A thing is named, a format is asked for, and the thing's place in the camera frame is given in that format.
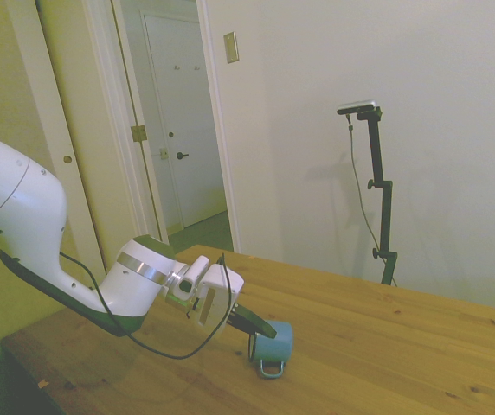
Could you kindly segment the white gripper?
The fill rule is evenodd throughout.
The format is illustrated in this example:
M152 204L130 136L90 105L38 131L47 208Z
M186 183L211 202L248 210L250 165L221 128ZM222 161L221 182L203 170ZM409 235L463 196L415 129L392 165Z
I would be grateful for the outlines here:
M212 265L197 285L188 313L193 325L204 335L210 335L217 327L216 335L223 331L232 308L228 325L248 335L260 334L274 338L276 329L252 310L236 303L244 285L243 278L223 265Z

